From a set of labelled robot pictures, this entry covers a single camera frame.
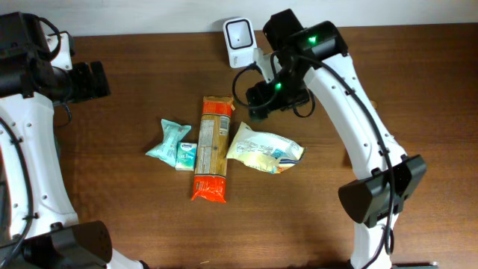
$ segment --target plastic wrapper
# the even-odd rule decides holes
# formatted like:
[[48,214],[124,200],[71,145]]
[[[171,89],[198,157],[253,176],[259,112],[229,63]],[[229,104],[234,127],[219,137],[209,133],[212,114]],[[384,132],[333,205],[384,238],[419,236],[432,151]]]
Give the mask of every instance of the plastic wrapper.
[[233,109],[232,97],[203,99],[192,200],[226,202],[226,153]]
[[178,143],[191,130],[191,126],[181,126],[178,123],[165,119],[161,120],[161,126],[164,133],[163,142],[149,150],[146,154],[159,158],[170,166],[175,167]]
[[246,123],[241,123],[227,158],[236,159],[260,171],[281,173],[300,162],[304,151],[290,139],[277,134],[254,132]]

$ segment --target pasta package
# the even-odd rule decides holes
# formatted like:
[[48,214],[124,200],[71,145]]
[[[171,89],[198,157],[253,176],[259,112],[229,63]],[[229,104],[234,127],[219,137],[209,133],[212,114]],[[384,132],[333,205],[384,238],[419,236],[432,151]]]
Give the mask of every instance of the pasta package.
[[226,202],[226,154],[234,110],[232,102],[232,97],[203,99],[192,200],[202,197],[212,202]]

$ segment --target wood grain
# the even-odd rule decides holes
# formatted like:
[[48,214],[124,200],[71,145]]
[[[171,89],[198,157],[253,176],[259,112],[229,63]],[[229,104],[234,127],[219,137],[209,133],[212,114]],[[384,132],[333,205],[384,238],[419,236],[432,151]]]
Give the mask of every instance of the wood grain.
[[[478,25],[341,33],[382,121],[428,164],[397,222],[393,261],[476,268]],[[80,220],[102,220],[115,248],[152,268],[286,268],[350,258],[353,225],[337,190],[355,178],[319,105],[308,119],[276,112],[262,123],[238,108],[232,134],[244,121],[288,137],[307,146],[304,162],[270,175],[230,160],[228,202],[191,202],[193,173],[144,153],[162,141],[162,118],[192,125],[184,141],[197,142],[202,97],[230,93],[237,70],[229,68],[222,33],[81,37],[76,47],[75,61],[103,62],[112,95],[72,105],[72,123],[56,130],[63,177]],[[238,89],[243,94],[257,80],[248,74]]]

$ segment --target teal package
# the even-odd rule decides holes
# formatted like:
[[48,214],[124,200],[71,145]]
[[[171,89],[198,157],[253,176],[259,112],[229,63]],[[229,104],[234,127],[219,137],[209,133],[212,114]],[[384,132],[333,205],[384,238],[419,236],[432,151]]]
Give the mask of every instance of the teal package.
[[151,157],[159,158],[170,166],[176,165],[176,155],[178,143],[191,130],[191,126],[180,126],[169,120],[161,120],[163,127],[163,142],[149,150],[146,154]]
[[183,171],[194,171],[194,164],[196,163],[196,149],[195,143],[179,143],[178,155],[176,157],[176,169]]

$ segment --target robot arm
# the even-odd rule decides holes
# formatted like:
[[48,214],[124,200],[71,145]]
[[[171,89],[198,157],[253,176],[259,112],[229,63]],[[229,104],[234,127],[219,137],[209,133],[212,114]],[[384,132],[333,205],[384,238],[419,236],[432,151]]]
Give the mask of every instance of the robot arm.
[[1,267],[147,268],[112,248],[101,221],[78,224],[63,185],[54,106],[108,96],[101,63],[72,64],[71,36],[32,14],[0,16],[0,36]]
[[[384,230],[393,236],[391,230],[404,201],[426,172],[423,159],[409,158],[383,125],[332,23],[304,29],[292,11],[286,10],[271,17],[264,34],[279,60],[256,49],[252,68],[260,70],[264,81],[246,93],[249,115],[264,119],[276,109],[295,108],[308,101],[305,89],[313,93],[311,98],[317,97],[344,142],[358,179],[339,189],[342,205],[354,220],[350,265],[391,268]],[[391,178],[398,179],[394,186]]]

